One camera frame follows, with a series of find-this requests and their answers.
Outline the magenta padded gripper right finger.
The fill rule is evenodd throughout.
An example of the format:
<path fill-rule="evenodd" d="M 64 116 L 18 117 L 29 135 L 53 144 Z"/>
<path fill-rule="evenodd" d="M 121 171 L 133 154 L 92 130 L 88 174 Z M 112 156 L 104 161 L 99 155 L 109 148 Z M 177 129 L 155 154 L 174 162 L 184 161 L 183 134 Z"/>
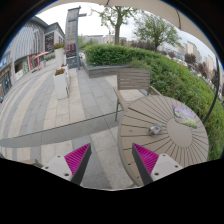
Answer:
<path fill-rule="evenodd" d="M 144 185 L 182 169 L 169 155 L 158 155 L 136 143 L 132 144 L 132 154 Z"/>

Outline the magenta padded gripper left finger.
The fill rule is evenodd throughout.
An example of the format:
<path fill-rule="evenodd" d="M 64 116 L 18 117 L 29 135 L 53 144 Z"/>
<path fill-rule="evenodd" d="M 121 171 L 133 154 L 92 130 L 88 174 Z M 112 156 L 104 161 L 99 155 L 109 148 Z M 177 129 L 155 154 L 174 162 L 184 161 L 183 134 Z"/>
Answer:
<path fill-rule="evenodd" d="M 91 144 L 88 143 L 67 155 L 54 157 L 42 169 L 79 185 L 82 182 L 90 155 Z"/>

